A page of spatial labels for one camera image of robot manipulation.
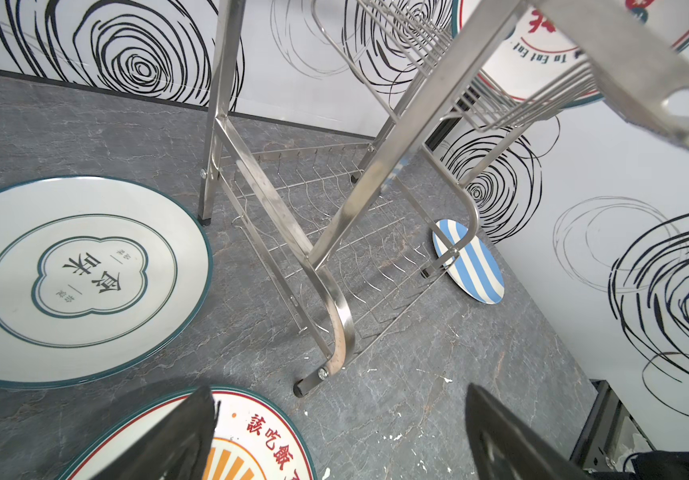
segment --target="blue striped plate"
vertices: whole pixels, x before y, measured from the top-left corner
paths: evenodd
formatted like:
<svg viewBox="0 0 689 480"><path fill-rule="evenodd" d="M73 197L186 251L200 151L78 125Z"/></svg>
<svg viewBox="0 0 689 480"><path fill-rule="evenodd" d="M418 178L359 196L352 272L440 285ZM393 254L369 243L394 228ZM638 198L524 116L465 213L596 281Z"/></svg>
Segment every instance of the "blue striped plate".
<svg viewBox="0 0 689 480"><path fill-rule="evenodd" d="M467 233L466 226L453 220L441 220L435 225L440 227L440 230L453 244L461 240ZM434 232L433 244L435 244L435 253L438 256L445 254L445 251L448 250ZM459 285L467 295L472 296L475 300L489 304L502 301L504 296L502 270L499 270L499 265L496 264L493 255L477 236L469 245L464 247L461 257L448 269L448 274L451 275L456 285Z"/></svg>

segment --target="plate rim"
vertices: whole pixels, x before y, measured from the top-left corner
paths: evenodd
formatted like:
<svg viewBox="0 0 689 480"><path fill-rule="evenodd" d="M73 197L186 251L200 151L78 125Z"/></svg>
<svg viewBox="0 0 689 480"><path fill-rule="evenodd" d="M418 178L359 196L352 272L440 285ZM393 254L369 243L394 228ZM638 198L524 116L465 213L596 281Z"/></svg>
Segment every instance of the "plate rim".
<svg viewBox="0 0 689 480"><path fill-rule="evenodd" d="M283 409L281 409L279 406L275 405L275 403L272 400L270 400L269 398L263 396L260 393L256 393L253 390L242 389L241 387L230 386L230 385L210 385L208 388L211 389L212 395L214 394L214 392L218 392L218 391L242 393L244 395L248 395L250 397L256 398L257 400L260 400L261 402L266 403L268 406L270 406L291 427L294 435L296 435L296 437L299 438L299 443L301 444L302 451L303 451L304 455L307 457L307 460L310 462L310 470L312 472L312 479L318 480L318 472L315 470L315 464L312 460L312 456L310 454L310 449L307 447L307 443L304 441L304 437L301 436L301 432L299 432L296 425L294 425L294 422L292 422L291 418L286 414L286 412L283 411ZM103 442L105 442L113 434L118 432L121 428L128 425L128 423L130 423L134 419L141 417L147 411L161 405L162 403L171 401L173 398L193 393L196 389L197 389L197 387L191 387L189 389L183 389L183 390L179 390L179 391L174 392L174 393L170 393L166 396L158 397L157 399L153 400L152 402L148 403L147 405L143 406L142 408L139 408L138 410L136 410L132 414L124 417L122 420L117 422L115 425L113 425L110 428L108 428L107 430L105 430L105 432L99 438L97 438L94 442L92 442L91 445L86 447L78 456L75 457L74 460L72 460L72 462L70 464L68 464L66 467L64 467L61 474L59 474L56 477L56 480L66 480L67 478L69 478L70 475L73 474L75 469L78 466L80 466L80 464L83 461L86 460L86 457L88 457L88 455L93 453Z"/></svg>
<svg viewBox="0 0 689 480"><path fill-rule="evenodd" d="M165 347L170 341L174 340L177 336L179 336L182 331L187 327L187 325L190 324L190 322L196 317L198 312L200 311L201 307L203 307L203 303L205 302L205 297L208 294L208 289L211 286L211 280L212 280L212 275L214 271L214 256L211 250L211 243L208 241L208 236L205 234L205 230L203 229L203 226L198 223L198 220L193 216L187 209L177 201L177 199L171 197L168 194L165 194L161 192L160 190L156 190L152 187L148 187L147 185L140 184L137 181L134 180L126 180L124 178L117 178L117 177L108 177L108 176L102 176L102 175L84 175L84 174L75 174L75 175L57 175L55 177L42 177L42 178L35 178L34 180L25 180L23 182L19 182L13 185L10 185L8 187L1 187L0 188L0 194L7 191L7 190L12 190L17 187L23 187L24 185L28 184L34 184L37 182L45 181L45 180L63 180L67 178L101 178L101 179L106 179L106 180L117 180L121 181L127 184L134 184L137 185L138 187L144 187L147 190L150 190L152 192L155 192L157 194L160 194L161 196L167 198L171 202L173 202L176 206L182 209L187 216L192 220L192 222L198 227L198 230L200 230L200 233L203 237L203 242L205 243L205 248L206 248L206 253L208 254L208 272L206 274L205 278L205 285L203 286L203 292L201 293L200 298L198 299L198 302L195 305L195 308L193 308L192 312L187 316L187 319L182 322L182 324L177 327L174 332L172 332L171 335L166 337L163 341L158 343L156 346L152 347L150 350L142 353L140 356L137 356L134 359L128 360L128 362L122 363L118 366L115 366L111 369L108 370L103 370L101 372L97 373L92 373L91 375L87 376L82 376L82 377L77 377L74 379L66 379L66 380L56 380L56 381L51 381L51 382L14 382L11 380L0 380L0 388L1 389L10 389L10 390L40 390L40 389L57 389L57 388L62 388L62 387L68 387L68 386L75 386L75 385L81 385L83 383L88 383L88 382L93 382L94 380L99 380L106 378L108 376L115 375L116 373L122 372L123 370L128 369L128 367L134 366L139 362L142 362L149 358L152 355L155 355L160 349Z"/></svg>
<svg viewBox="0 0 689 480"><path fill-rule="evenodd" d="M456 35L459 34L459 29L456 27L456 25L458 23L459 23L459 0L453 0L451 2L451 38L455 38ZM689 45L689 37L685 41L683 41L683 43L680 43L678 46L676 46L675 51L677 53L683 52L688 45ZM603 94L597 93L597 94L592 95L591 97L583 98L581 100L572 101L571 103L568 103L564 107L564 109L581 107L582 105L587 105L587 104L595 103L596 101L600 101L603 98L604 98Z"/></svg>

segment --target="curved metal tube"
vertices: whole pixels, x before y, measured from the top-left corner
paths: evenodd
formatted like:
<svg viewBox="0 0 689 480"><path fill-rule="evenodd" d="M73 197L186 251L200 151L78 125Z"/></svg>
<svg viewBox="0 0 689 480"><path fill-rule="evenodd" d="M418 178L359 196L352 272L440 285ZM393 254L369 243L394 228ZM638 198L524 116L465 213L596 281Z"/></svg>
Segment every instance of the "curved metal tube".
<svg viewBox="0 0 689 480"><path fill-rule="evenodd" d="M461 200L462 204L467 209L467 213L469 214L469 227L467 229L467 233L454 244L453 248L449 248L445 254L441 255L425 269L425 272L428 276L435 270L441 268L443 264L445 264L445 262L451 258L451 256L457 255L459 250L463 249L469 244L469 242L473 241L473 238L475 238L475 235L477 235L478 228L480 226L480 213L478 212L478 206L475 204L473 197L470 197L464 190L459 188L459 183L456 178L454 178L451 172L449 172L444 165L435 159L435 155L429 151L427 146L422 144L422 147L419 150L422 152L422 154L424 154L424 157L427 159L429 164L433 166L440 177L443 178L443 181L446 182L449 187L451 187L451 190L453 190L456 197L459 197L459 200Z"/></svg>
<svg viewBox="0 0 689 480"><path fill-rule="evenodd" d="M352 312L349 311L349 304L337 281L326 266L315 270L310 264L303 262L302 268L320 295L330 316L331 325L334 328L334 352L320 368L294 385L294 395L297 397L307 395L324 379L339 372L344 364L349 362L355 351L355 324Z"/></svg>

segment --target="black baseboard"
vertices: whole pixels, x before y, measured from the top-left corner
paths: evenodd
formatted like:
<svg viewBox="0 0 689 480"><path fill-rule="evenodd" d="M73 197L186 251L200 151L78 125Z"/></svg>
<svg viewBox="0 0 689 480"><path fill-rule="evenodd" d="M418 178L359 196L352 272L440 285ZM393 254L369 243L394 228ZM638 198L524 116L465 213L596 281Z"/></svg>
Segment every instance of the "black baseboard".
<svg viewBox="0 0 689 480"><path fill-rule="evenodd" d="M75 90L83 90L83 91L90 91L92 93L112 95L113 97L130 98L131 100L149 101L149 102L152 102L155 104L167 105L169 107L189 108L190 110L200 110L200 111L207 111L208 110L208 107L199 107L197 105L185 104L185 103L178 102L178 101L163 100L160 98L149 98L149 97L144 97L141 95L129 94L129 93L122 92L122 91L114 91L114 90L108 90L106 88L98 88L98 87L91 87L89 85L81 85L81 84L75 84L75 83L71 83L71 82L63 82L61 80L52 80L51 78L36 77L34 75L25 75L25 74L21 74L21 73L7 72L5 70L0 70L0 77L14 78L15 80L23 80L25 82L34 82L34 83L42 83L42 84L47 84L47 85L54 85L57 87L74 88ZM307 130L321 131L321 132L324 132L327 134L347 135L348 137L363 138L365 140L373 140L373 137L369 137L368 135L354 134L354 133L350 133L347 131L333 130L330 128L315 127L313 125L298 124L298 123L294 123L292 121L276 120L274 118L259 117L257 115L242 114L242 113L237 112L237 111L231 111L230 116L238 117L238 118L247 118L249 120L266 121L268 123L286 125L288 127L305 128Z"/></svg>

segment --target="white plate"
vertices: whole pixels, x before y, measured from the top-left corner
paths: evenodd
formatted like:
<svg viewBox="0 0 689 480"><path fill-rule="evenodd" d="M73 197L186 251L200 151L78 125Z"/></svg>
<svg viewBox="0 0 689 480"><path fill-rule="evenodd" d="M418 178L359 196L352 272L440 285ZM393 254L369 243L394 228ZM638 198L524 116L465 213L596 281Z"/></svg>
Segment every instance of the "white plate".
<svg viewBox="0 0 689 480"><path fill-rule="evenodd" d="M0 191L0 387L74 385L145 359L192 320L211 271L195 219L140 184Z"/></svg>
<svg viewBox="0 0 689 480"><path fill-rule="evenodd" d="M160 398L110 428L57 480L92 478L194 391ZM304 440L280 408L250 390L215 386L212 394L222 405L204 479L317 480Z"/></svg>
<svg viewBox="0 0 689 480"><path fill-rule="evenodd" d="M689 0L613 1L625 5L676 50L689 45ZM453 0L454 36L479 3L480 0ZM576 44L556 30L539 10L529 7L483 69L512 98L523 101L584 59L586 56ZM602 95L598 91L591 91L567 106L575 107L600 98Z"/></svg>

